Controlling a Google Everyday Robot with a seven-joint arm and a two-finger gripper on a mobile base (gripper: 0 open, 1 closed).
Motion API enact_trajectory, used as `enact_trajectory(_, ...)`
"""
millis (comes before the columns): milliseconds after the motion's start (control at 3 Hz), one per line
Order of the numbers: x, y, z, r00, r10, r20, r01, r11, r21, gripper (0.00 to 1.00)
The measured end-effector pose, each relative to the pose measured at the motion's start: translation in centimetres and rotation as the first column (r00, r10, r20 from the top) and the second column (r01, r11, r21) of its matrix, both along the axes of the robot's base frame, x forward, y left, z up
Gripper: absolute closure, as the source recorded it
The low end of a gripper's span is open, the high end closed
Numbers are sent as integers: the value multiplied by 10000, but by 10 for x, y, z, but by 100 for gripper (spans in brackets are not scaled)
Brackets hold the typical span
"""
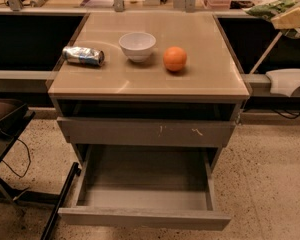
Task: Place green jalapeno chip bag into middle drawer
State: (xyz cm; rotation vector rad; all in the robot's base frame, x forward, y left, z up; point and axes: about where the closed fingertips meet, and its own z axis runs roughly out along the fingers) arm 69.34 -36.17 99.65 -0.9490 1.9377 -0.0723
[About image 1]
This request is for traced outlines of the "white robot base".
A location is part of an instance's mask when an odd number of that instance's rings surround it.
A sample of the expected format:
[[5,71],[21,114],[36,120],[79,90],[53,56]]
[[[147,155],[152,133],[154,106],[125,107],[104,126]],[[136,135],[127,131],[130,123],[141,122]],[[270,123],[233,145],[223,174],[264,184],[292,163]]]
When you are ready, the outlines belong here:
[[300,69],[280,69],[266,73],[271,82],[270,93],[291,97],[300,87]]

